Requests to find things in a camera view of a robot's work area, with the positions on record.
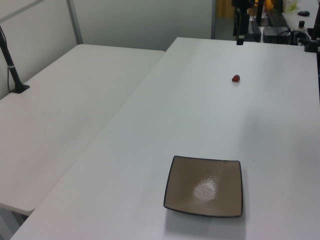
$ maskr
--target desk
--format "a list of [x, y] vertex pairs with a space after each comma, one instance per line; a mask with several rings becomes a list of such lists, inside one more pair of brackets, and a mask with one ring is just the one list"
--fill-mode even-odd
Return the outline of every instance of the desk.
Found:
[[0, 207], [29, 215], [162, 51], [78, 45], [0, 101]]
[[[298, 28], [299, 21], [305, 21], [305, 28], [314, 28], [315, 20], [318, 12], [319, 4], [317, 0], [298, 0], [297, 9], [294, 11], [283, 12], [289, 28], [296, 29]], [[300, 11], [309, 11], [310, 16], [299, 16], [298, 12]]]
[[[302, 47], [177, 38], [12, 240], [317, 239], [316, 66]], [[243, 216], [165, 209], [174, 155], [239, 160]]]

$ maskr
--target brown plate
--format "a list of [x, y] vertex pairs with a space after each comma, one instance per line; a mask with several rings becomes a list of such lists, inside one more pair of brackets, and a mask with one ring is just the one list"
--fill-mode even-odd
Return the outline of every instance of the brown plate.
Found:
[[240, 217], [243, 212], [240, 162], [175, 156], [163, 206], [186, 214]]

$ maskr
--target black cable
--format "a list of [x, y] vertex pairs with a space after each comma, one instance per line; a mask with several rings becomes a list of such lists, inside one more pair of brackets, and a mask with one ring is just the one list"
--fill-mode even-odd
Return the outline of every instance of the black cable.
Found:
[[1, 32], [1, 35], [3, 36], [3, 38], [4, 38], [5, 44], [7, 44], [6, 35], [5, 35], [4, 31], [2, 30], [1, 26], [0, 26], [0, 32]]
[[290, 32], [291, 32], [291, 31], [289, 31], [289, 30], [282, 31], [282, 32], [280, 32], [276, 37], [280, 36], [281, 34], [290, 33]]
[[[1, 32], [1, 35], [3, 36], [3, 39], [5, 41], [5, 45], [7, 45], [7, 39], [6, 39], [6, 35], [4, 33], [4, 31], [2, 30], [2, 27], [0, 26], [0, 32]], [[10, 86], [9, 86], [9, 67], [7, 67], [7, 85], [8, 85], [8, 91], [9, 93], [11, 93], [11, 90], [10, 90]]]
[[7, 68], [7, 81], [6, 82], [8, 84], [9, 93], [11, 93], [10, 86], [9, 86], [9, 67]]

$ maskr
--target white tabletop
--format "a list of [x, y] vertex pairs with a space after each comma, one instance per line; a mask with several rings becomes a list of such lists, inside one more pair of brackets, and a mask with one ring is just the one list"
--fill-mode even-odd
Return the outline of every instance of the white tabletop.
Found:
[[0, 207], [29, 215], [163, 56], [78, 45], [0, 101]]
[[[318, 1], [317, 0], [298, 0], [297, 9], [293, 11], [283, 12], [284, 16], [289, 28], [292, 30], [297, 29], [299, 25], [299, 21], [305, 21], [305, 28], [314, 28], [315, 20], [318, 12]], [[299, 16], [298, 12], [300, 11], [309, 11], [309, 16]]]
[[[314, 53], [178, 38], [12, 240], [318, 239], [319, 143]], [[242, 217], [165, 209], [174, 155], [240, 161]]]

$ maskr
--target red fruit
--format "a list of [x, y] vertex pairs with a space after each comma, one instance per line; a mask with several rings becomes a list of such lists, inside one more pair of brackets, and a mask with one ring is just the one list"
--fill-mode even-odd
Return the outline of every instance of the red fruit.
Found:
[[232, 78], [232, 82], [239, 82], [240, 81], [240, 76], [239, 75], [235, 75], [233, 78]]

